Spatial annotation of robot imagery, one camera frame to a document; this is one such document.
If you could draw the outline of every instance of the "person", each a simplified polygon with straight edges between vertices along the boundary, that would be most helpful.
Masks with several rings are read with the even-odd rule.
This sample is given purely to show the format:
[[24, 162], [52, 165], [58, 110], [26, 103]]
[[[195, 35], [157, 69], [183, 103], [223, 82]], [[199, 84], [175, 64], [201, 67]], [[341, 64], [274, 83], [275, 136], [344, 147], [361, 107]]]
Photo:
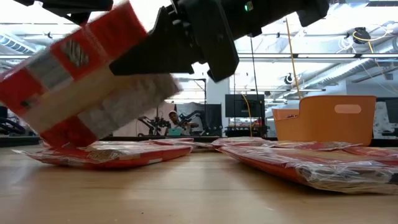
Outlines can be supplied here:
[[199, 124], [196, 123], [190, 123], [190, 122], [184, 122], [181, 123], [178, 120], [178, 114], [176, 111], [170, 111], [169, 113], [169, 118], [172, 121], [171, 122], [171, 128], [176, 128], [176, 129], [182, 129], [181, 134], [189, 136], [191, 135], [191, 130], [192, 128], [197, 128], [199, 127]]

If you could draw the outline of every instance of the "wooden table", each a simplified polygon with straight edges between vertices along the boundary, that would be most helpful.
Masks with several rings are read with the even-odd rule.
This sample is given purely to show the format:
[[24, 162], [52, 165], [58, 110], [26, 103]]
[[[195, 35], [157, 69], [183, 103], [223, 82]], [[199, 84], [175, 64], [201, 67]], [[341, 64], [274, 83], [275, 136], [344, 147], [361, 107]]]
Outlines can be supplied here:
[[398, 196], [313, 190], [214, 152], [111, 172], [1, 149], [0, 223], [396, 224]]

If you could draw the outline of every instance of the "ceiling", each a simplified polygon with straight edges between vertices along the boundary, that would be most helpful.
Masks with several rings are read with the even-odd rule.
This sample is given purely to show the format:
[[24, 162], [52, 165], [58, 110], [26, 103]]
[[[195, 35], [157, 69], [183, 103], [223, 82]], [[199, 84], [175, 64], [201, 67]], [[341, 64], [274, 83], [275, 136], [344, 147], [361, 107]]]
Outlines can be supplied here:
[[[120, 4], [123, 1], [114, 0], [114, 2]], [[147, 30], [153, 27], [159, 7], [170, 4], [169, 0], [130, 0], [130, 2]], [[16, 39], [35, 51], [45, 48], [57, 39], [62, 38], [65, 34], [69, 34], [78, 28], [70, 21], [42, 9], [40, 4], [25, 7], [13, 0], [2, 0], [0, 4], [0, 34]], [[366, 27], [372, 38], [382, 37], [388, 30], [388, 34], [374, 41], [373, 45], [390, 39], [398, 32], [398, 24], [393, 23], [395, 21], [398, 22], [398, 13], [396, 12], [396, 7], [334, 4], [326, 18], [306, 28], [301, 27], [296, 13], [291, 14], [287, 18], [292, 33], [293, 51], [295, 53], [330, 54], [337, 52], [351, 53], [354, 50], [356, 52], [367, 51], [369, 50], [368, 45], [358, 44], [353, 44], [351, 48], [342, 50], [341, 42], [347, 33], [353, 33], [355, 27]], [[90, 20], [97, 18], [101, 14], [102, 12], [93, 13]], [[263, 27], [262, 32], [262, 35], [253, 39], [243, 37], [237, 40], [235, 44], [238, 53], [251, 54], [252, 48], [255, 54], [290, 52], [285, 19], [280, 19]], [[0, 54], [17, 55], [21, 53], [0, 45]], [[0, 69], [5, 70], [17, 62], [18, 60], [0, 60]], [[301, 77], [305, 73], [321, 71], [331, 65], [333, 64], [327, 61], [325, 63], [297, 62], [296, 72]], [[278, 60], [256, 62], [254, 66], [252, 62], [241, 62], [236, 70], [235, 78], [231, 77], [230, 79], [231, 87], [234, 86], [233, 80], [235, 79], [236, 87], [254, 88], [254, 68], [257, 76], [257, 85], [263, 88], [278, 88], [284, 85], [284, 77], [293, 72], [291, 63]], [[207, 65], [195, 64], [194, 69], [194, 75], [179, 74], [177, 77], [207, 78], [204, 75], [208, 70]], [[192, 81], [187, 83], [189, 84], [182, 84], [184, 88], [200, 89]]]

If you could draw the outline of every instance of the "bin handle cutout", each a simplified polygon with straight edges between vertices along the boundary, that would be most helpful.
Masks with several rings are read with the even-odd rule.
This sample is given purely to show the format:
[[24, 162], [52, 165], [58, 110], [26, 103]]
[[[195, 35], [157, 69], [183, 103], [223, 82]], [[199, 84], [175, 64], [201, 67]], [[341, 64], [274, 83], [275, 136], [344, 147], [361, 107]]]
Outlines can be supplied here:
[[359, 114], [362, 108], [359, 105], [336, 105], [335, 111], [339, 114]]

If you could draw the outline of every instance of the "orange plastic bin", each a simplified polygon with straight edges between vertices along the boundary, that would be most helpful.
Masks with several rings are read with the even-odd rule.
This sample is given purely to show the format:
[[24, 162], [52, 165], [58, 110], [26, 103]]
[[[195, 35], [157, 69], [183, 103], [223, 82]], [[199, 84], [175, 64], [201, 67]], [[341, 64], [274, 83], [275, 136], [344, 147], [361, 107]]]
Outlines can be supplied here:
[[341, 141], [368, 146], [375, 96], [310, 96], [298, 110], [273, 109], [278, 140]]

